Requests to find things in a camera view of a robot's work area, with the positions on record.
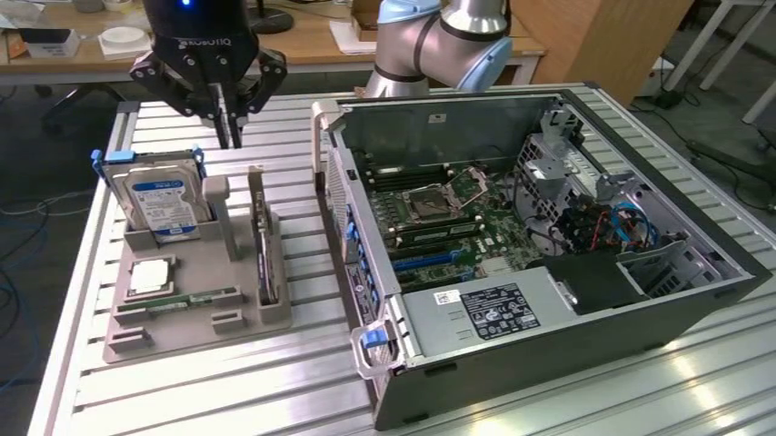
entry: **blue hard drive label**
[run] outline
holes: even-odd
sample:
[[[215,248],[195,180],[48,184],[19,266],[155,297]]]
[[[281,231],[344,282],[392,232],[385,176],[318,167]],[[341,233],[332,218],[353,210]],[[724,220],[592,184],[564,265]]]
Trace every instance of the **blue hard drive label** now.
[[[185,200],[186,184],[181,180],[135,183],[133,194],[149,227],[162,236],[177,236],[197,230],[197,217]]]
[[[461,302],[485,341],[541,325],[516,283],[462,293]]]

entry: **paper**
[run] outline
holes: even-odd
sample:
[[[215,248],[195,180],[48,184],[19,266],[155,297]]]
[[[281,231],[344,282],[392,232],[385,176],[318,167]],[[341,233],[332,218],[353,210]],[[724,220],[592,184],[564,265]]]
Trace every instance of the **paper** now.
[[[337,41],[340,51],[346,55],[370,55],[377,50],[377,43],[360,41],[350,22],[330,21],[329,28]]]
[[[36,3],[0,0],[0,28],[19,29],[20,27],[38,27],[40,13],[44,8],[44,5]]]

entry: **wooden cabinet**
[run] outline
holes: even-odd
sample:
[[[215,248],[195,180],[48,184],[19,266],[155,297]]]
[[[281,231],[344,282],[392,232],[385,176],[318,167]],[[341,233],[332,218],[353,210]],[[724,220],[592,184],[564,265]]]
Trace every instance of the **wooden cabinet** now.
[[[595,81],[628,104],[692,0],[511,0],[547,46],[535,84]]]

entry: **motherboard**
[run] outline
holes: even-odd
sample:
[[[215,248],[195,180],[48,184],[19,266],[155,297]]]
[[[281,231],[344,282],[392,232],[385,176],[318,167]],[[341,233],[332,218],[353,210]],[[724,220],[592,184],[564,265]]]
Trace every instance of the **motherboard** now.
[[[404,292],[523,270],[543,257],[500,181],[476,166],[368,174]]]

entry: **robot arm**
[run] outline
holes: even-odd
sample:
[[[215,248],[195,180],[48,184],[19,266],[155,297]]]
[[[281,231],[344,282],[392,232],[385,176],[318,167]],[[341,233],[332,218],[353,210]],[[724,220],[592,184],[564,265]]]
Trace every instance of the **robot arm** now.
[[[143,0],[153,50],[130,74],[185,116],[217,128],[221,148],[241,148],[258,113],[288,75],[285,56],[259,47],[245,0]],[[245,78],[258,59],[261,78]]]
[[[509,2],[384,0],[368,97],[428,94],[428,78],[468,92],[488,89],[512,56]]]

